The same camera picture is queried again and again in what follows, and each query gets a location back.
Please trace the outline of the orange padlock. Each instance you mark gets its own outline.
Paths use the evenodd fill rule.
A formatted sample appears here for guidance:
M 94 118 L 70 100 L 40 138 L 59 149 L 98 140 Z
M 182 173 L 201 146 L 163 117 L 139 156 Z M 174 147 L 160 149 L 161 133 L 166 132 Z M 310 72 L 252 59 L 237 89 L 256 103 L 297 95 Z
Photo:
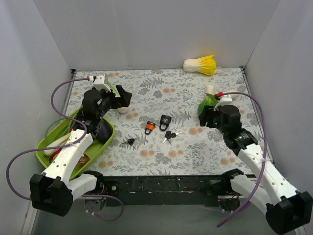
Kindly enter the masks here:
M 146 126 L 145 126 L 145 134 L 146 135 L 149 135 L 152 131 L 153 131 L 153 129 L 155 128 L 155 123 L 154 122 L 151 122 L 151 121 L 148 121 L 147 123 L 146 123 Z

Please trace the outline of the black padlock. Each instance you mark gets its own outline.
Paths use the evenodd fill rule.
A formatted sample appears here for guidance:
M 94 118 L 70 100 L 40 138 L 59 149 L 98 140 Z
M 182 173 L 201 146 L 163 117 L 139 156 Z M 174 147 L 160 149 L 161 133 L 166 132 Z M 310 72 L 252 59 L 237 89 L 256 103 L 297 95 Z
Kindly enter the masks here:
M 166 131 L 169 127 L 172 117 L 168 115 L 162 115 L 160 118 L 159 129 L 161 131 Z

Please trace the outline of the black key bunch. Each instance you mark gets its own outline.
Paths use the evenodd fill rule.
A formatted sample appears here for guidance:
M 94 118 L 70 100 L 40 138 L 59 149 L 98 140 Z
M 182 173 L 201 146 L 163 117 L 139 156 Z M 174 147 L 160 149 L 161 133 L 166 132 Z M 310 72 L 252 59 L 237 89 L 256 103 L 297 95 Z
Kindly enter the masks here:
M 133 147 L 133 149 L 135 149 L 135 147 L 134 147 L 134 142 L 135 142 L 135 138 L 131 138 L 131 139 L 128 139 L 128 140 L 126 140 L 125 142 L 123 142 L 122 144 L 128 144 L 129 146 L 132 146 Z
M 164 140 L 163 143 L 168 142 L 170 145 L 171 143 L 171 139 L 175 138 L 177 135 L 181 134 L 181 132 L 171 132 L 171 131 L 166 131 L 165 136 L 164 136 Z

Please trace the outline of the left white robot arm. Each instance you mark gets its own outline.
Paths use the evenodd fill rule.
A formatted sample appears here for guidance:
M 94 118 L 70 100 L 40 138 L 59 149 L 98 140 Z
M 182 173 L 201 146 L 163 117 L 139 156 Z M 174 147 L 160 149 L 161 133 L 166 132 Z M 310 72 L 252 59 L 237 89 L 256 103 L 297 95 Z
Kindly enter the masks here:
M 32 206 L 36 209 L 65 216 L 73 201 L 87 192 L 100 195 L 104 184 L 92 174 L 81 174 L 71 179 L 71 174 L 84 152 L 94 140 L 105 143 L 103 116 L 110 109 L 129 107 L 132 94 L 117 85 L 118 94 L 108 86 L 95 88 L 84 93 L 82 107 L 75 117 L 75 125 L 55 160 L 42 174 L 34 174 L 30 179 Z

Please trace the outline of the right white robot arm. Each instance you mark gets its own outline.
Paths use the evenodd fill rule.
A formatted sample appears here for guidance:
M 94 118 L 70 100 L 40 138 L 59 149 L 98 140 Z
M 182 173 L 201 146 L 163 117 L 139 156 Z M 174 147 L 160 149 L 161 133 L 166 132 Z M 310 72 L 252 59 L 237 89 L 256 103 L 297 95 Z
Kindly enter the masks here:
M 295 230 L 311 220 L 313 198 L 300 192 L 263 157 L 263 150 L 255 137 L 242 127 L 241 115 L 236 106 L 205 105 L 199 115 L 200 125 L 218 129 L 226 146 L 243 161 L 260 180 L 254 183 L 238 169 L 224 173 L 222 191 L 235 192 L 249 200 L 266 218 L 278 235 Z

